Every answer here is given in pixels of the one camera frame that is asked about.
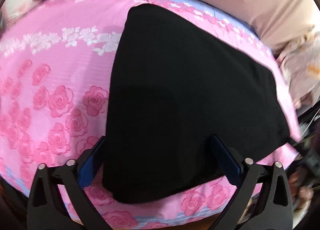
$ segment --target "pink rose pattern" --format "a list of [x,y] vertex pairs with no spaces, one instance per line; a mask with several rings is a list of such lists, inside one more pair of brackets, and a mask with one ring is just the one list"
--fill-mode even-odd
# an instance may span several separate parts
[[149,222],[141,229],[155,229],[155,228],[162,228],[162,227],[167,227],[167,226],[169,226],[169,225],[166,223]]
[[15,85],[12,87],[12,90],[10,92],[10,98],[13,100],[16,99],[17,96],[20,94],[21,88],[22,88],[22,84],[20,81],[15,83]]
[[55,156],[49,149],[49,145],[45,142],[41,142],[39,148],[35,150],[35,161],[39,165],[40,163],[45,163],[48,166],[54,165]]
[[229,198],[229,189],[221,185],[215,185],[212,188],[211,194],[207,199],[208,208],[213,211],[222,207],[227,203]]
[[30,140],[30,135],[24,133],[22,139],[18,142],[18,150],[23,163],[32,163],[34,143]]
[[29,167],[27,167],[27,165],[20,166],[20,176],[26,187],[31,188],[33,176],[29,172]]
[[69,112],[73,103],[73,92],[65,86],[57,86],[52,95],[49,96],[48,105],[51,110],[51,116],[60,117],[62,114]]
[[41,86],[40,89],[33,96],[33,109],[40,110],[47,105],[49,98],[49,91],[45,86]]
[[14,101],[8,111],[12,123],[15,123],[16,120],[18,119],[19,113],[20,113],[19,109],[20,109],[20,107],[19,107],[18,102]]
[[115,211],[105,213],[102,216],[112,228],[134,228],[138,226],[138,222],[132,217],[130,212]]
[[[171,1],[166,0],[164,3],[170,4]],[[182,11],[182,8],[185,10],[187,7],[186,9],[188,11],[193,12],[193,7],[181,6],[181,8],[174,10]],[[226,34],[234,30],[230,23],[217,21],[214,17],[208,17],[208,20],[213,25],[223,29],[223,32]],[[250,42],[254,40],[254,38],[250,38],[242,30],[240,30],[238,34],[241,37],[249,39]],[[2,70],[0,68],[0,75],[3,74],[4,71],[5,69]],[[24,60],[20,66],[18,65],[16,72],[3,75],[0,80],[0,95],[10,101],[9,105],[7,105],[9,107],[7,112],[4,112],[3,106],[0,105],[0,137],[3,137],[7,142],[7,146],[0,145],[0,148],[7,147],[11,149],[11,151],[16,151],[19,154],[21,161],[20,167],[18,167],[20,178],[28,188],[31,187],[32,183],[34,169],[31,167],[34,163],[46,163],[48,166],[54,166],[57,165],[56,155],[61,154],[61,156],[63,156],[63,154],[71,153],[70,151],[72,151],[74,157],[78,157],[85,149],[91,148],[96,143],[98,140],[97,137],[87,137],[85,135],[88,133],[88,117],[98,116],[102,113],[105,115],[108,105],[108,91],[102,87],[92,85],[82,96],[83,107],[72,109],[74,94],[70,88],[66,85],[60,85],[52,92],[48,84],[46,84],[46,86],[49,90],[45,87],[44,82],[50,72],[51,68],[48,64],[43,63],[33,66],[32,60],[28,59]],[[26,80],[27,76],[31,76],[32,80]],[[21,93],[24,92],[23,86],[27,83],[38,86],[34,87],[33,108],[32,106],[22,106],[22,103],[25,104],[27,101],[21,102],[21,107],[17,102],[17,100],[20,100]],[[61,118],[62,120],[52,124],[47,132],[47,139],[32,139],[27,132],[33,121],[33,112],[39,112],[40,110],[42,112],[49,111],[52,118]],[[1,157],[0,174],[6,179],[12,177],[7,174],[3,158]],[[90,200],[99,207],[116,203],[111,193],[102,188],[101,180],[102,175],[99,174],[93,184],[85,189]],[[20,189],[16,180],[13,178],[11,184],[17,189]],[[228,202],[232,191],[228,186],[222,186],[222,184],[220,184],[219,181],[210,182],[212,191],[211,194],[207,196],[201,193],[199,187],[192,188],[183,193],[181,210],[184,211],[185,216],[190,217],[186,223],[200,220],[202,217],[197,217],[197,213],[205,207],[208,207],[210,211],[214,211]],[[68,210],[71,211],[73,215],[76,215],[72,204],[68,205]],[[137,221],[128,211],[107,212],[103,217],[111,226],[116,228],[133,228],[138,226]],[[154,220],[144,225],[143,229],[165,226],[168,225]]]
[[181,210],[184,211],[186,216],[192,216],[199,212],[205,202],[205,196],[198,191],[191,191],[186,194],[186,197],[181,203]]
[[5,114],[0,114],[0,135],[4,136],[7,132],[9,119]]
[[108,99],[109,93],[106,90],[91,86],[83,97],[83,104],[87,107],[87,114],[97,116],[99,112],[105,112]]
[[66,128],[71,137],[78,137],[87,133],[87,125],[88,119],[79,109],[73,109],[71,115],[66,118]]
[[4,95],[8,94],[11,91],[12,86],[13,86],[13,80],[10,77],[8,77],[4,81],[4,84],[2,85],[2,93]]
[[32,85],[36,86],[40,83],[42,83],[43,81],[45,81],[45,79],[48,76],[48,73],[50,72],[50,67],[47,64],[42,64],[40,67],[38,67],[32,75]]
[[19,140],[19,130],[16,125],[12,124],[7,130],[7,140],[10,149],[15,149]]
[[66,141],[65,131],[61,123],[56,123],[53,130],[49,131],[48,143],[51,151],[55,154],[70,151],[69,143]]
[[22,77],[24,74],[26,74],[30,68],[30,66],[32,65],[32,61],[30,59],[26,60],[25,62],[23,62],[21,64],[21,66],[18,69],[17,72],[17,78]]

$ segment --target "cable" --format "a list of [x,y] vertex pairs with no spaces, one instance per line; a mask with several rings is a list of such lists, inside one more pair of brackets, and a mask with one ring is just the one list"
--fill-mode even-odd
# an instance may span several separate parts
[[318,111],[316,112],[316,114],[313,116],[313,118],[311,119],[310,123],[308,124],[308,126],[306,127],[306,129],[304,130],[304,132],[301,134],[300,137],[302,137],[302,136],[305,134],[305,132],[308,130],[308,128],[310,127],[311,123],[313,122],[314,118],[315,118],[316,115],[319,113],[319,111],[320,111],[320,108],[318,109]]

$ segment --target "black cloth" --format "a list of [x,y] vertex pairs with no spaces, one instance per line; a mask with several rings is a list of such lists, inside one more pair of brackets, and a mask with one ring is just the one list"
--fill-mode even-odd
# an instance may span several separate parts
[[142,203],[216,179],[212,134],[255,161],[287,142],[272,72],[169,10],[131,8],[111,74],[104,187]]
[[0,187],[4,194],[0,194],[0,229],[27,230],[28,198],[1,177]]

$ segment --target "clamp jaw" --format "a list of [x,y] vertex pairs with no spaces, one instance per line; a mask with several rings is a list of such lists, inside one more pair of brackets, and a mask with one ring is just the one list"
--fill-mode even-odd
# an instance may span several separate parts
[[[49,168],[43,163],[38,166],[28,200],[28,230],[112,230],[83,191],[102,165],[104,140],[101,137],[92,149],[62,166]],[[291,230],[292,199],[282,164],[264,166],[250,158],[243,159],[236,150],[225,147],[216,135],[210,138],[210,146],[237,190],[208,230]],[[263,183],[263,187],[255,209],[249,220],[238,224],[257,183]],[[83,225],[70,218],[58,185],[65,186]]]

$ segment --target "metal rivet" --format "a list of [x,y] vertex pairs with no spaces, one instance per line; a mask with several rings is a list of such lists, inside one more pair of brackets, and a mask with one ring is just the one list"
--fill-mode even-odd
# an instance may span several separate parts
[[276,166],[277,168],[282,168],[282,164],[281,164],[281,162],[279,162],[279,161],[276,161],[276,162],[275,162],[275,166]]
[[68,160],[66,164],[67,166],[73,166],[76,164],[76,161],[74,159],[71,159],[71,160]]
[[251,159],[251,158],[245,158],[244,162],[245,162],[246,164],[252,165],[252,164],[253,164],[253,159]]
[[38,169],[44,169],[47,165],[44,163],[39,164]]

